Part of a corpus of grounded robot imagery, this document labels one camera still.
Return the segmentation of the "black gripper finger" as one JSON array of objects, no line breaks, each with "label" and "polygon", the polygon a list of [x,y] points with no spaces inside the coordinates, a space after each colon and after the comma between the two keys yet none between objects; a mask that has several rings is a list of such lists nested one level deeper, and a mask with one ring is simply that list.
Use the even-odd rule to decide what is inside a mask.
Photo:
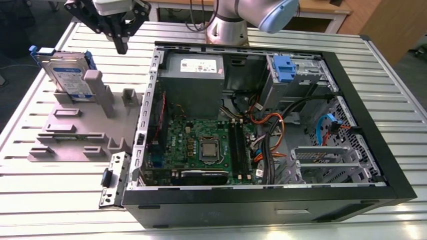
[{"label": "black gripper finger", "polygon": [[132,0],[129,10],[117,15],[116,51],[125,54],[128,40],[143,23],[149,19],[151,4],[143,0]]},{"label": "black gripper finger", "polygon": [[99,15],[91,0],[68,0],[65,10],[85,24],[96,33],[104,34],[113,42],[116,52],[121,53],[121,25],[120,15]]}]

